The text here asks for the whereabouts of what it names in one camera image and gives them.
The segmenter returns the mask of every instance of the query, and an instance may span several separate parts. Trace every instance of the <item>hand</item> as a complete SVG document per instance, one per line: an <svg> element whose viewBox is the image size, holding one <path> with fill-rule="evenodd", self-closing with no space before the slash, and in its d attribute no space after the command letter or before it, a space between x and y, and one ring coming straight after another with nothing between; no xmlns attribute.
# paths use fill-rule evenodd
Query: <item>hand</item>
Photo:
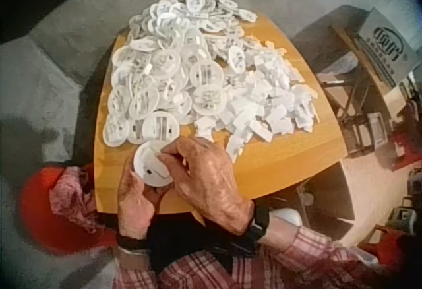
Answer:
<svg viewBox="0 0 422 289"><path fill-rule="evenodd" d="M179 137L158 158L167 166L178 194L199 213L233 234L246 231L253 202L237 190L231 158L224 149L207 139Z"/></svg>
<svg viewBox="0 0 422 289"><path fill-rule="evenodd" d="M145 185L133 170L133 156L127 158L117 194L119 233L129 238L144 239L156 207L170 187L153 188Z"/></svg>

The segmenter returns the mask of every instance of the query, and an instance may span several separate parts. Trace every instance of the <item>concrete floor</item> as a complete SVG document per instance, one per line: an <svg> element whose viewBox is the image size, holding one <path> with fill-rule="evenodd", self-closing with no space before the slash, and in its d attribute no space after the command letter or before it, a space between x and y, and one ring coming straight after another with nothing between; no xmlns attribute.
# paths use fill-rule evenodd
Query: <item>concrete floor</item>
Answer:
<svg viewBox="0 0 422 289"><path fill-rule="evenodd" d="M92 160L107 51L127 19L155 1L66 0L28 35L0 46L1 272L13 288L107 288L111 283L109 253L48 255L20 226L16 202L26 179L46 162ZM422 45L422 12L416 0L236 1L271 17L316 73L344 52L328 25L353 26L365 14L362 9L372 6L413 48Z"/></svg>

